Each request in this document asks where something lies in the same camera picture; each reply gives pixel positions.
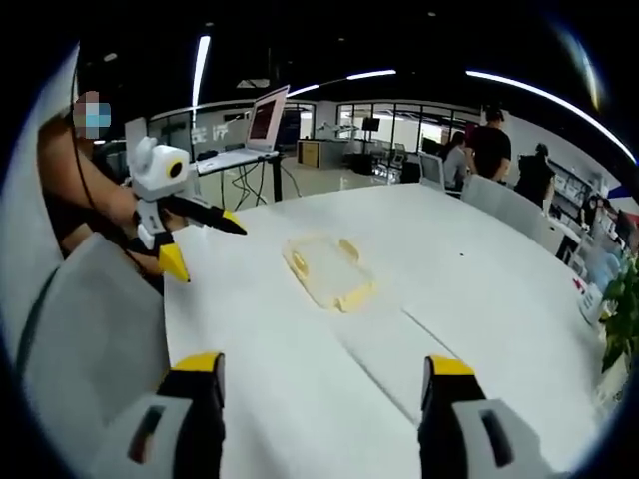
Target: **glass wall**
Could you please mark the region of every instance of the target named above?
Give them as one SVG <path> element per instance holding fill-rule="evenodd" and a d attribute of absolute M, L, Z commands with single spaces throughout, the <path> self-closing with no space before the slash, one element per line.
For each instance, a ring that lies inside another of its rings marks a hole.
<path fill-rule="evenodd" d="M 253 103 L 213 105 L 149 121 L 149 135 L 161 144 L 182 148 L 197 158 L 246 141 Z M 287 103 L 286 111 L 300 115 L 299 138 L 315 136 L 315 105 Z"/>
<path fill-rule="evenodd" d="M 309 139 L 315 137 L 315 111 L 316 106 L 305 103 L 287 103 L 285 112 L 297 111 L 300 115 L 299 138 Z"/>
<path fill-rule="evenodd" d="M 380 142 L 385 148 L 391 148 L 393 127 L 393 103 L 375 103 L 372 107 L 372 116 L 379 120 L 379 128 L 376 132 L 370 132 L 370 139 Z"/>
<path fill-rule="evenodd" d="M 340 105 L 337 108 L 337 124 L 340 126 L 351 127 L 353 110 L 354 105 Z M 339 132 L 337 137 L 350 138 L 350 132 Z"/>
<path fill-rule="evenodd" d="M 395 130 L 392 138 L 394 147 L 408 152 L 419 148 L 419 118 L 421 106 L 398 103 L 395 107 Z"/>
<path fill-rule="evenodd" d="M 465 132 L 467 124 L 479 123 L 479 113 L 404 103 L 342 104 L 337 115 L 340 125 L 359 127 L 355 138 L 409 152 L 437 153 L 454 132 Z M 363 119 L 370 116 L 379 119 L 376 132 L 361 130 Z M 348 134 L 339 137 L 348 138 Z"/>
<path fill-rule="evenodd" d="M 365 132 L 361 127 L 363 126 L 363 119 L 372 117 L 372 104 L 366 103 L 361 105 L 355 105 L 352 114 L 352 124 L 357 127 L 354 137 L 360 140 L 368 140 L 368 132 Z"/>

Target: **table surface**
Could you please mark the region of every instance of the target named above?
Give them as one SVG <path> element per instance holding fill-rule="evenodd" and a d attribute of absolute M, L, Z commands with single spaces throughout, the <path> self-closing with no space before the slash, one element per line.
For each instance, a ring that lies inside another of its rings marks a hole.
<path fill-rule="evenodd" d="M 223 477 L 419 477 L 428 354 L 468 363 L 486 395 L 537 432 L 555 470 L 586 453 L 603 345 L 578 311 L 572 271 L 541 246 L 421 185 L 238 217 L 245 237 L 177 232 L 192 282 L 165 283 L 172 363 L 228 356 Z M 360 311 L 320 309 L 286 266 L 286 241 L 314 233 L 349 239 L 375 275 Z"/>

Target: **office chair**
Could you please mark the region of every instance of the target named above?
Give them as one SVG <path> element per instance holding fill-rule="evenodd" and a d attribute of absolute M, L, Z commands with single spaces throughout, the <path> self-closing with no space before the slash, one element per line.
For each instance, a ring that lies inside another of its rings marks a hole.
<path fill-rule="evenodd" d="M 445 191 L 443 164 L 440 157 L 429 155 L 428 153 L 419 153 L 419 166 L 421 168 L 419 182 L 422 185 L 435 188 L 441 192 Z"/>

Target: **led light strip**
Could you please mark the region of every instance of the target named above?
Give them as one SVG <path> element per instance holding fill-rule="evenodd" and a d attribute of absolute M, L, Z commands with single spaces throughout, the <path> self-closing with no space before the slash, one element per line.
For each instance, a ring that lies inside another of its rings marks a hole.
<path fill-rule="evenodd" d="M 204 64 L 207 61 L 207 52 L 209 51 L 210 43 L 211 37 L 209 35 L 200 37 L 200 44 L 198 45 L 198 57 L 196 59 L 196 71 L 193 74 L 193 95 L 191 97 L 192 107 L 198 106 L 198 99 L 200 97 L 200 83 L 202 82 Z"/>
<path fill-rule="evenodd" d="M 608 130 L 606 127 L 601 125 L 599 122 L 597 122 L 590 115 L 588 115 L 587 113 L 583 112 L 582 110 L 579 110 L 577 107 L 575 107 L 574 105 L 566 102 L 565 100 L 562 100 L 561 98 L 556 97 L 556 96 L 552 95 L 551 93 L 544 92 L 543 90 L 541 90 L 539 88 L 533 87 L 531 85 L 527 85 L 527 84 L 522 83 L 522 82 L 518 82 L 516 80 L 511 80 L 509 78 L 500 77 L 499 75 L 491 75 L 490 73 L 483 73 L 483 72 L 474 72 L 472 70 L 466 70 L 466 75 L 468 75 L 469 77 L 483 78 L 484 80 L 492 80 L 493 82 L 505 83 L 506 85 L 511 85 L 513 87 L 521 88 L 523 90 L 527 90 L 528 92 L 534 93 L 534 94 L 539 95 L 539 96 L 544 97 L 544 98 L 547 98 L 548 100 L 550 100 L 552 102 L 555 102 L 558 105 L 561 105 L 562 107 L 570 110 L 575 115 L 580 116 L 586 122 L 588 122 L 590 125 L 592 125 L 597 130 L 599 130 L 601 133 L 603 133 L 606 137 L 608 137 L 608 139 L 612 143 L 617 145 L 623 151 L 623 153 L 625 153 L 628 156 L 628 158 L 630 158 L 630 160 L 632 160 L 632 163 L 634 163 L 635 165 L 637 164 L 637 161 L 635 160 L 635 157 L 632 156 L 632 153 L 630 152 L 628 147 L 626 147 L 623 143 L 621 143 L 621 140 L 619 140 L 617 137 L 615 137 L 612 134 L 612 132 L 610 132 L 610 130 Z"/>
<path fill-rule="evenodd" d="M 358 73 L 356 75 L 348 75 L 347 80 L 359 80 L 360 78 L 381 77 L 382 75 L 394 75 L 394 70 L 379 70 L 377 72 Z"/>
<path fill-rule="evenodd" d="M 315 85 L 310 85 L 308 87 L 300 88 L 299 90 L 294 90 L 287 95 L 287 98 L 293 97 L 295 95 L 299 95 L 300 93 L 303 93 L 303 92 L 309 92 L 310 90 L 314 90 L 315 88 L 319 88 L 319 87 L 320 85 L 315 84 Z"/>

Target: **black shirt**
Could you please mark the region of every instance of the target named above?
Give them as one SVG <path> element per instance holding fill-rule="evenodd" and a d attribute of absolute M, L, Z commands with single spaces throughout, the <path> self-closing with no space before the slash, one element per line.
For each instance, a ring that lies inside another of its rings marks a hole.
<path fill-rule="evenodd" d="M 483 177 L 494 177 L 502 158 L 510 160 L 510 139 L 498 128 L 475 128 L 467 146 L 474 150 L 477 172 Z"/>
<path fill-rule="evenodd" d="M 543 208 L 543 199 L 555 172 L 543 157 L 529 156 L 519 159 L 519 181 L 515 191 Z"/>
<path fill-rule="evenodd" d="M 590 200 L 591 199 L 588 199 L 585 202 L 583 202 L 583 205 L 581 206 L 581 210 L 579 211 L 580 212 L 579 218 L 581 219 L 581 212 L 583 211 L 583 217 L 586 224 L 592 227 L 592 225 L 595 223 L 595 217 L 597 215 L 597 203 L 593 201 L 595 205 L 594 207 L 591 207 Z"/>

